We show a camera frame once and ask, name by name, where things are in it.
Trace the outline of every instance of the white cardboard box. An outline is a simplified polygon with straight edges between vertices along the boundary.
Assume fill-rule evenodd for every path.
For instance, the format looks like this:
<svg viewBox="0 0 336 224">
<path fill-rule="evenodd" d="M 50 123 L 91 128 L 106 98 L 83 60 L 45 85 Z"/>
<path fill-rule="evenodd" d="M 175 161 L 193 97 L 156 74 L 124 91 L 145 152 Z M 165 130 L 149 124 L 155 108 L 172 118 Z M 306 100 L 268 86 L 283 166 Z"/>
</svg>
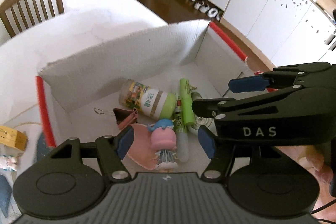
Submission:
<svg viewBox="0 0 336 224">
<path fill-rule="evenodd" d="M 103 135 L 117 135 L 115 118 L 98 115 L 95 107 L 112 110 L 127 79 L 171 91 L 172 83 L 188 78 L 205 98 L 228 93 L 233 78 L 251 76 L 246 55 L 214 23 L 206 20 L 181 22 L 133 33 L 87 48 L 48 64 L 37 77 L 40 111 L 49 145 L 69 137 L 93 142 Z M 251 94 L 239 94 L 236 99 Z M 138 121 L 149 124 L 145 116 Z M 189 135 L 189 161 L 177 172 L 199 174 L 210 160 L 197 137 Z M 128 157 L 129 172 L 144 171 Z M 95 161 L 87 163 L 98 170 Z"/>
</svg>

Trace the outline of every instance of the blue whale toy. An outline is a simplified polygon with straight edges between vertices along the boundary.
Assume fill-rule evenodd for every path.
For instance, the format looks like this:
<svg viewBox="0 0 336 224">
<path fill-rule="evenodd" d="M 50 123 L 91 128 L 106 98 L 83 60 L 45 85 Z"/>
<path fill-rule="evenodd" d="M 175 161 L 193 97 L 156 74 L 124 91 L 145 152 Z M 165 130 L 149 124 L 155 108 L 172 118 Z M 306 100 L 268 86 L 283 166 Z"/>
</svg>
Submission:
<svg viewBox="0 0 336 224">
<path fill-rule="evenodd" d="M 162 129 L 165 129 L 166 127 L 169 127 L 171 129 L 173 129 L 174 127 L 174 122 L 172 120 L 169 119 L 161 119 L 159 121 L 157 121 L 152 127 L 150 125 L 147 126 L 147 129 L 149 132 L 153 132 L 154 130 L 156 130 L 157 128 L 162 127 Z"/>
</svg>

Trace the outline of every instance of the metal clip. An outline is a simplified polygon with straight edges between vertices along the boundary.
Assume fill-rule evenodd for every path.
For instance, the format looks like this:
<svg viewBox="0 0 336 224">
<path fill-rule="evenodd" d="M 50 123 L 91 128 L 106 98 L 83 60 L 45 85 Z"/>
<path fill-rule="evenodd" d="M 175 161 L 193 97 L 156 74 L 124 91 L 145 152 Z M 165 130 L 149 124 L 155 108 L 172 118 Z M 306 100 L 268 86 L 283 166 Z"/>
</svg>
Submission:
<svg viewBox="0 0 336 224">
<path fill-rule="evenodd" d="M 93 109 L 97 114 L 101 115 L 101 114 L 106 114 L 106 115 L 111 115 L 111 116 L 115 116 L 113 111 L 107 111 L 107 110 L 101 110 L 98 107 L 95 107 Z"/>
</svg>

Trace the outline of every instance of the red foam edge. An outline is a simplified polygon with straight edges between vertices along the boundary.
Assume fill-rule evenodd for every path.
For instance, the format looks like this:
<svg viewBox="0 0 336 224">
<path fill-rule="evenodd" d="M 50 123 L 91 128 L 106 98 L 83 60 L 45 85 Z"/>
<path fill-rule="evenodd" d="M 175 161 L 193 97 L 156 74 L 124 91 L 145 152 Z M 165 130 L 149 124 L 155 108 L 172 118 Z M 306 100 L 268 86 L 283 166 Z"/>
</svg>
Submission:
<svg viewBox="0 0 336 224">
<path fill-rule="evenodd" d="M 47 146 L 56 147 L 53 130 L 51 129 L 51 125 L 49 121 L 47 103 L 45 101 L 43 79 L 40 76 L 36 76 L 35 79 L 36 79 L 36 88 L 37 88 L 37 100 L 38 100 L 39 108 L 40 108 L 40 116 L 41 116 L 41 121 L 42 121 L 44 138 L 46 140 Z"/>
<path fill-rule="evenodd" d="M 238 55 L 238 57 L 245 62 L 247 59 L 247 55 L 237 46 L 237 44 L 229 38 L 229 36 L 223 32 L 221 28 L 219 28 L 213 21 L 209 24 L 210 28 L 217 33 L 223 41 Z"/>
</svg>

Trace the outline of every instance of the green glue stick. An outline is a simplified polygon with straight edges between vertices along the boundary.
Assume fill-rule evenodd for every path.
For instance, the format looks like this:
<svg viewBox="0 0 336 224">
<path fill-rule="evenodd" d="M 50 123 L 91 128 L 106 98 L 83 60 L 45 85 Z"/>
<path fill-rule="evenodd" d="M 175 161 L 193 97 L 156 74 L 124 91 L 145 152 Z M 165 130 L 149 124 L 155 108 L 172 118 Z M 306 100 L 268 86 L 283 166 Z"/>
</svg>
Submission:
<svg viewBox="0 0 336 224">
<path fill-rule="evenodd" d="M 182 78 L 180 80 L 180 97 L 182 103 L 182 116 L 184 125 L 191 126 L 195 123 L 193 109 L 191 105 L 193 100 L 191 98 L 189 80 Z"/>
</svg>

